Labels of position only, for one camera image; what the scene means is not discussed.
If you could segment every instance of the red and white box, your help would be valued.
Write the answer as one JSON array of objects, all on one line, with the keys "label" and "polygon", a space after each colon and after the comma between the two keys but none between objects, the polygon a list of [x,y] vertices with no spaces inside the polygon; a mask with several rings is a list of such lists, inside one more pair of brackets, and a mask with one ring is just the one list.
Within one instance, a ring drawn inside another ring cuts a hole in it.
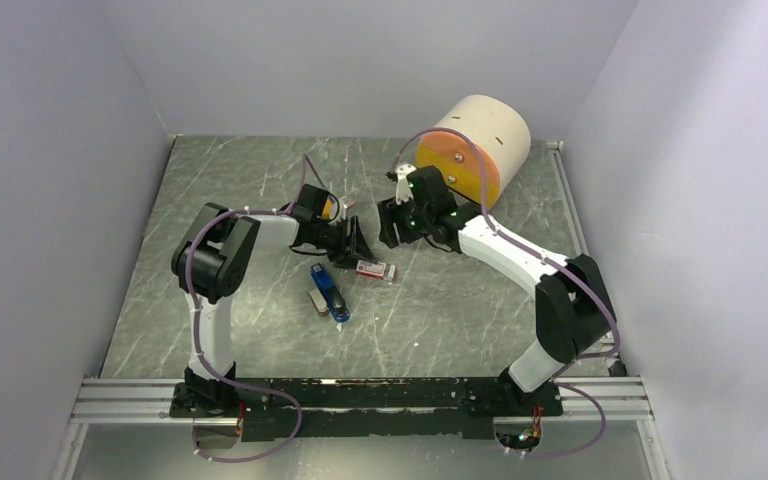
[{"label": "red and white box", "polygon": [[391,263],[369,263],[364,262],[363,260],[358,260],[358,266],[355,268],[355,272],[357,272],[358,275],[365,275],[379,280],[387,280],[388,282],[396,280],[396,266]]}]

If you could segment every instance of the cylinder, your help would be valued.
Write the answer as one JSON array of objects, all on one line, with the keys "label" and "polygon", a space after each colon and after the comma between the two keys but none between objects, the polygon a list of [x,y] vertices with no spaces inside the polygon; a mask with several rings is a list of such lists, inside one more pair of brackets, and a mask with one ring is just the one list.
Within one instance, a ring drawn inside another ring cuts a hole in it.
[{"label": "cylinder", "polygon": [[[456,130],[475,143],[487,174],[487,207],[495,205],[528,157],[531,132],[525,120],[495,98],[470,95],[434,126]],[[417,167],[437,167],[449,188],[476,203],[481,202],[478,161],[466,142],[447,132],[423,135],[416,152]]]}]

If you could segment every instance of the white wall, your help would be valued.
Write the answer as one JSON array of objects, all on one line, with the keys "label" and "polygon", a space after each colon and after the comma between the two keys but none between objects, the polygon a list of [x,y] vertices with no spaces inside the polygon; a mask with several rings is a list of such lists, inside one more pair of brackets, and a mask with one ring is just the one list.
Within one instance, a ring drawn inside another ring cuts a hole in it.
[{"label": "white wall", "polygon": [[98,3],[0,1],[0,480],[48,478],[167,152]]},{"label": "white wall", "polygon": [[768,478],[768,0],[641,0],[566,144],[675,478]]},{"label": "white wall", "polygon": [[637,0],[104,0],[176,133],[407,136],[462,97],[562,139]]}]

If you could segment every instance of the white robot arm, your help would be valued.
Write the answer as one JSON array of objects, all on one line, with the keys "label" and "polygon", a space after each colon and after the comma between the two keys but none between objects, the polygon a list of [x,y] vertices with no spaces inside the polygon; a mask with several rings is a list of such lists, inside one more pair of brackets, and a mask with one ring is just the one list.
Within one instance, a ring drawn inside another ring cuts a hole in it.
[{"label": "white robot arm", "polygon": [[[328,200],[331,215],[325,218]],[[235,363],[231,349],[231,295],[240,287],[252,252],[259,245],[284,246],[291,250],[303,244],[324,251],[338,268],[354,269],[358,260],[374,262],[375,258],[364,240],[358,219],[348,217],[345,204],[327,191],[304,185],[289,212],[277,215],[230,215],[228,209],[208,203],[202,207],[183,240],[172,256],[172,272],[184,291],[191,313],[195,303],[187,288],[185,267],[187,256],[193,253],[192,284],[200,305],[199,343],[201,355],[213,369],[233,379]],[[223,216],[218,223],[217,217]],[[193,245],[208,224],[216,223]],[[194,328],[191,315],[191,328]],[[190,359],[184,371],[188,390],[199,398],[205,411],[221,410],[233,403],[233,391],[214,381],[214,376],[202,364],[191,340]]]},{"label": "white robot arm", "polygon": [[535,299],[537,339],[502,374],[523,393],[536,390],[610,330],[598,308],[546,261],[551,259],[551,263],[572,271],[611,308],[598,267],[590,257],[569,259],[548,251],[499,225],[491,216],[490,223],[497,230],[539,252],[542,258],[515,247],[490,228],[478,205],[458,206],[442,174],[433,166],[417,169],[399,164],[390,178],[396,182],[396,194],[378,204],[382,242],[394,248],[432,238],[493,267]]}]

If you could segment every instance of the gray marble surface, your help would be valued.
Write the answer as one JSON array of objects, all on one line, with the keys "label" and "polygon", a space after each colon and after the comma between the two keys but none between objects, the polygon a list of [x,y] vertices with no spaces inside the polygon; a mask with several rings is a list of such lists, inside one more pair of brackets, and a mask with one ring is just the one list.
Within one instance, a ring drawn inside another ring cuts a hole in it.
[{"label": "gray marble surface", "polygon": [[[258,247],[234,297],[238,376],[372,377],[497,375],[534,340],[534,302],[480,262],[424,242],[388,249],[375,202],[395,188],[384,177],[402,139],[178,137],[146,228],[102,376],[180,378],[190,349],[189,312],[170,271],[172,252],[207,202],[272,208],[298,188],[308,153],[329,190],[352,195],[351,213],[376,256],[398,266],[393,284],[332,268],[351,320],[338,331],[319,317],[305,257]],[[574,255],[551,155],[536,143],[493,215],[550,250]],[[605,375],[601,361],[568,375]]]}]

